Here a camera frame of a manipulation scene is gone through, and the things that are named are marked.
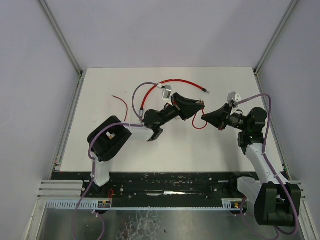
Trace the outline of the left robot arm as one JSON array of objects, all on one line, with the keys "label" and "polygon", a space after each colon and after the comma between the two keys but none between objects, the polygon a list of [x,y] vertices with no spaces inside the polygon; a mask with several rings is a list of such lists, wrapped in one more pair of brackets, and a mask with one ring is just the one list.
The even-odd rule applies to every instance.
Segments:
[{"label": "left robot arm", "polygon": [[142,123],[123,122],[115,115],[109,117],[87,137],[93,184],[102,187],[110,181],[109,161],[129,139],[153,142],[163,133],[162,126],[177,117],[186,121],[204,108],[203,100],[189,99],[174,93],[162,110],[147,110]]}]

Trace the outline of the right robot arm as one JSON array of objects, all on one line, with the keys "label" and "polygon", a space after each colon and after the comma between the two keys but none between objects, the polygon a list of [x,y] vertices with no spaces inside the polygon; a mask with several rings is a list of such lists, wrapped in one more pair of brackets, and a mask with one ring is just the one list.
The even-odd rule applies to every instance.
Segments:
[{"label": "right robot arm", "polygon": [[253,165],[259,182],[250,177],[240,177],[237,189],[253,204],[257,223],[261,226],[295,227],[299,220],[301,190],[276,171],[269,159],[263,134],[267,117],[267,112],[261,107],[253,108],[244,116],[226,103],[201,118],[220,131],[227,126],[240,130],[238,146]]}]

